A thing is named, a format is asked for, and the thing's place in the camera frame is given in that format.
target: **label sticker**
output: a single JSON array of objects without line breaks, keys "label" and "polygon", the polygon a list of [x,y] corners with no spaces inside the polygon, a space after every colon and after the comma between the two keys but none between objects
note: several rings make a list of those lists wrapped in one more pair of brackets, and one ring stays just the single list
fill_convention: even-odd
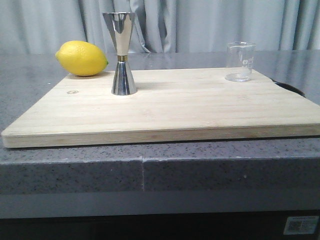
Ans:
[{"label": "label sticker", "polygon": [[314,234],[319,216],[289,216],[283,235]]}]

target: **curtain fold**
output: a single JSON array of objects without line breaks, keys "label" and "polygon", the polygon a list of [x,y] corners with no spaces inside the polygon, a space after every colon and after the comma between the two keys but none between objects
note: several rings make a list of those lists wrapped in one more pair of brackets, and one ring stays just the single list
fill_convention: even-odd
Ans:
[{"label": "curtain fold", "polygon": [[136,13],[130,53],[320,49],[319,0],[1,0],[0,54],[55,53],[70,40],[115,49],[102,13]]}]

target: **gray countertop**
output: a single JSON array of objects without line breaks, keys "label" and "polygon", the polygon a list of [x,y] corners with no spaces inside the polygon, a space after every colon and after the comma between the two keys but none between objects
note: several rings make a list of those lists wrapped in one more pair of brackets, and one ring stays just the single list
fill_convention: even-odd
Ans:
[{"label": "gray countertop", "polygon": [[[132,53],[129,63],[215,68],[225,55]],[[319,63],[320,50],[258,51],[254,69],[320,104]],[[0,55],[0,130],[66,74],[52,54]],[[320,137],[0,146],[0,218],[320,209]]]}]

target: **yellow lemon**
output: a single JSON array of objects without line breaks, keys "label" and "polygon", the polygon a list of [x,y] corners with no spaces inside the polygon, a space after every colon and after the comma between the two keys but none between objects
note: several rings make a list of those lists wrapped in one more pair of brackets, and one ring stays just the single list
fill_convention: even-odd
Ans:
[{"label": "yellow lemon", "polygon": [[108,65],[101,49],[86,41],[65,42],[55,57],[64,69],[78,76],[98,74]]}]

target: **stainless steel jigger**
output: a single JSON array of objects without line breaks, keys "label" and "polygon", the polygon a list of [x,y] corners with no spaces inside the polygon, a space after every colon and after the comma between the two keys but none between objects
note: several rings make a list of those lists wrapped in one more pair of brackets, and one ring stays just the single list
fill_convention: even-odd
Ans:
[{"label": "stainless steel jigger", "polygon": [[128,63],[128,51],[135,13],[110,12],[102,15],[118,57],[111,92],[122,96],[134,94],[137,89]]}]

